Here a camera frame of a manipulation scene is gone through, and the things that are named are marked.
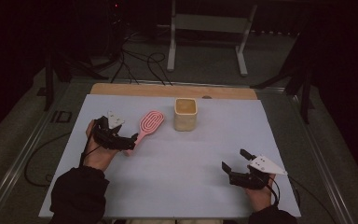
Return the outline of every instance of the metal leg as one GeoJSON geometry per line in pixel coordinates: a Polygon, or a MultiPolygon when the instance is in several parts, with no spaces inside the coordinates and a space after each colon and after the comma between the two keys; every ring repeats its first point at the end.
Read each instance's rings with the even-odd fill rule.
{"type": "Polygon", "coordinates": [[[238,66],[240,67],[240,74],[242,77],[246,77],[248,75],[248,70],[246,69],[245,59],[243,58],[243,49],[245,48],[246,40],[248,39],[249,33],[252,28],[252,21],[255,16],[255,11],[257,6],[252,6],[251,13],[248,17],[248,22],[246,23],[245,30],[243,31],[243,39],[241,44],[235,48],[235,52],[237,54],[238,66]]]}
{"type": "Polygon", "coordinates": [[[172,15],[171,15],[171,44],[170,44],[170,52],[168,53],[168,65],[167,70],[172,72],[175,67],[175,53],[176,53],[176,42],[175,42],[175,0],[172,0],[172,15]]]}

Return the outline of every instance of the dark background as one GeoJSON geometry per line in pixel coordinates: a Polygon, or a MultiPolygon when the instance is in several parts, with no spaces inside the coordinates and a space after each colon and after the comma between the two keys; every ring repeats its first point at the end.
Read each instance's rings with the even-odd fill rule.
{"type": "MultiPolygon", "coordinates": [[[[179,12],[197,10],[194,1],[177,2],[179,12]]],[[[219,1],[203,4],[206,6],[198,13],[208,15],[238,16],[249,9],[243,1],[235,0],[223,5],[219,1]]],[[[61,50],[87,60],[90,55],[106,53],[96,43],[106,42],[102,34],[109,22],[122,18],[132,28],[154,35],[156,24],[170,24],[170,13],[170,1],[163,0],[0,2],[0,121],[44,67],[47,36],[61,50]],[[114,3],[120,3],[120,9],[106,10],[114,3]]],[[[331,6],[321,1],[265,1],[257,9],[253,30],[259,35],[263,31],[284,35],[302,32],[287,63],[301,66],[304,59],[317,55],[312,84],[319,88],[358,163],[358,1],[331,6]]],[[[109,51],[114,53],[115,45],[109,51]]]]}

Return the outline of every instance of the robotic hand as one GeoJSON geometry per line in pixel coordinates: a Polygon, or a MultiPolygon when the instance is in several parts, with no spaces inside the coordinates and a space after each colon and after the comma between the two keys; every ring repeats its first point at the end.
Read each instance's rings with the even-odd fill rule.
{"type": "Polygon", "coordinates": [[[101,118],[96,119],[91,131],[95,142],[101,147],[109,149],[134,149],[138,133],[134,134],[131,138],[119,136],[118,132],[122,127],[122,123],[124,123],[124,121],[115,119],[114,117],[109,117],[108,119],[107,117],[102,116],[101,118]]]}
{"type": "Polygon", "coordinates": [[[240,154],[251,161],[248,174],[232,172],[231,168],[222,161],[222,169],[228,174],[231,185],[246,189],[262,189],[269,184],[269,174],[287,175],[286,171],[265,156],[256,157],[245,149],[241,149],[240,154]]]}

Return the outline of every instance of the pink hairbrush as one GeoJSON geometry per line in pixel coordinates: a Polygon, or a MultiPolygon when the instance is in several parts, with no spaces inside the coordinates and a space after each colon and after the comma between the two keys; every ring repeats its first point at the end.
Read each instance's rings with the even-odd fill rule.
{"type": "MultiPolygon", "coordinates": [[[[152,110],[147,113],[142,119],[140,124],[140,133],[138,138],[135,141],[135,146],[141,142],[141,140],[148,134],[151,134],[156,131],[159,125],[164,121],[164,115],[156,110],[152,110]]],[[[130,156],[132,154],[132,150],[123,150],[126,156],[130,156]]]]}

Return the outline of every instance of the table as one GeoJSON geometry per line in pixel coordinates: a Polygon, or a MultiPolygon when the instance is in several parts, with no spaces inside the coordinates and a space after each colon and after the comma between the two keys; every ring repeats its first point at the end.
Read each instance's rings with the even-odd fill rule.
{"type": "MultiPolygon", "coordinates": [[[[125,111],[126,118],[142,116],[144,112],[141,108],[151,105],[162,111],[166,117],[157,132],[144,138],[131,157],[117,154],[105,172],[106,178],[111,180],[105,193],[106,217],[248,217],[252,212],[251,206],[241,188],[228,184],[228,176],[221,169],[221,161],[230,165],[234,171],[247,172],[246,160],[239,154],[240,148],[245,147],[247,150],[251,149],[251,153],[268,156],[283,167],[264,109],[253,90],[95,84],[90,93],[62,154],[53,183],[60,174],[77,166],[80,152],[87,140],[85,126],[92,117],[111,108],[110,104],[115,105],[118,112],[125,111]],[[180,133],[173,129],[173,112],[169,112],[173,107],[173,97],[197,98],[200,121],[193,132],[180,133]],[[219,103],[218,107],[213,111],[209,110],[216,102],[219,103]],[[223,117],[216,123],[217,121],[213,121],[216,119],[216,111],[229,111],[232,118],[244,116],[244,119],[223,117]],[[243,123],[248,128],[234,129],[235,123],[243,123]],[[234,129],[234,134],[226,135],[225,132],[230,132],[230,129],[234,129]]],[[[120,134],[126,136],[136,132],[137,127],[132,125],[136,122],[138,121],[126,120],[120,134]]],[[[276,181],[281,188],[281,209],[299,217],[287,177],[277,176],[276,181]]],[[[41,217],[52,216],[48,210],[51,189],[42,205],[39,214],[41,217]]]]}

